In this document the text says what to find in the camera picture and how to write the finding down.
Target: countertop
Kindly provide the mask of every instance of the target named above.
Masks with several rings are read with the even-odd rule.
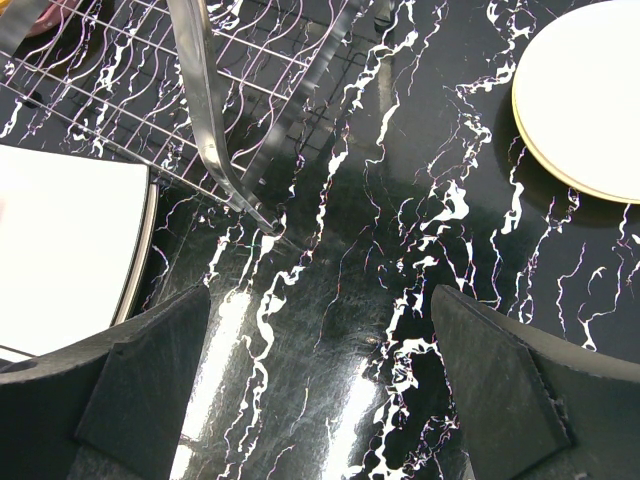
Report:
[[[108,1],[103,8],[133,15]],[[239,2],[240,15],[252,3]],[[552,177],[525,148],[510,106],[528,42],[586,3],[405,0],[384,35],[374,28],[380,5],[369,6],[258,190],[284,215],[282,238],[162,183],[138,308],[196,282],[213,302],[173,478],[473,478],[430,320],[440,283],[640,362],[640,210]],[[93,46],[94,30],[81,31],[95,52],[82,82],[98,98],[135,92],[135,72],[177,78],[175,61],[137,58],[117,39]],[[84,115],[86,98],[43,85],[45,103],[92,128],[112,113],[92,100]],[[178,89],[166,110],[184,115],[180,102]],[[0,105],[2,143],[115,155],[6,88]],[[247,118],[242,132],[257,125]],[[155,154],[150,137],[136,135],[136,148]],[[235,134],[230,149],[250,137]],[[167,162],[190,160],[187,150],[173,148]],[[51,281],[36,276],[33,287]]]

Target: metal handle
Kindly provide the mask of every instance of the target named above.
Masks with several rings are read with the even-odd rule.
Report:
[[[260,228],[275,231],[277,218],[265,212],[250,188],[236,176],[229,160],[213,30],[204,0],[167,0],[178,48],[185,96],[198,152],[214,180],[231,196],[235,207],[256,219]]]

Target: plate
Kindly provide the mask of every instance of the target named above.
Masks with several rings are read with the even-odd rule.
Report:
[[[579,8],[525,50],[512,91],[522,138],[551,174],[591,195],[640,203],[640,2]]]

